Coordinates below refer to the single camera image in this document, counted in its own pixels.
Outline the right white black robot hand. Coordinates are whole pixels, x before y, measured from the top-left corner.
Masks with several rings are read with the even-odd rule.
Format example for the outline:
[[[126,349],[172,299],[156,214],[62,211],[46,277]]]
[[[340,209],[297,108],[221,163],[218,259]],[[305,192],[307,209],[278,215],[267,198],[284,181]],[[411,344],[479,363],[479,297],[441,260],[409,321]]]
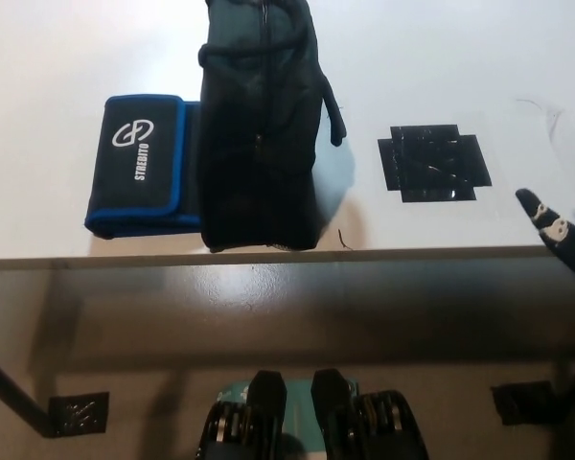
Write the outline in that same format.
[[[515,196],[547,249],[575,274],[575,138],[560,122],[546,127]]]

